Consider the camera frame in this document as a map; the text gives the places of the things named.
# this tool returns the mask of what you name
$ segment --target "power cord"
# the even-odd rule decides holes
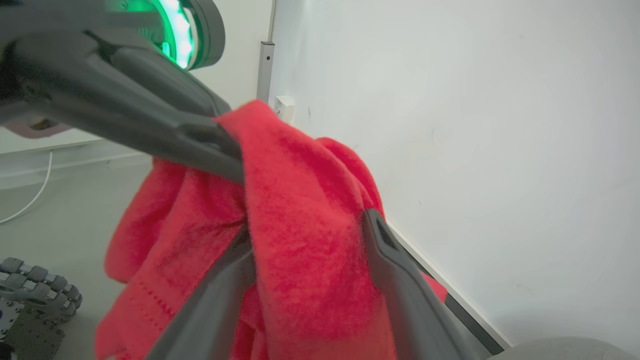
[[[27,209],[33,205],[34,202],[36,202],[36,200],[38,200],[38,198],[40,197],[40,194],[42,194],[42,192],[44,191],[45,186],[47,186],[47,183],[49,182],[49,175],[51,175],[51,164],[53,163],[53,151],[49,152],[49,168],[47,169],[47,176],[44,178],[44,183],[42,184],[42,187],[40,188],[40,191],[36,194],[36,197],[33,198],[33,200],[27,204],[27,206],[25,206],[24,208],[22,208],[22,210],[18,211],[17,213],[13,214],[12,216],[4,219],[4,220],[0,220],[0,225],[4,224],[5,222],[9,222],[17,217],[19,217],[23,212],[27,211]]]

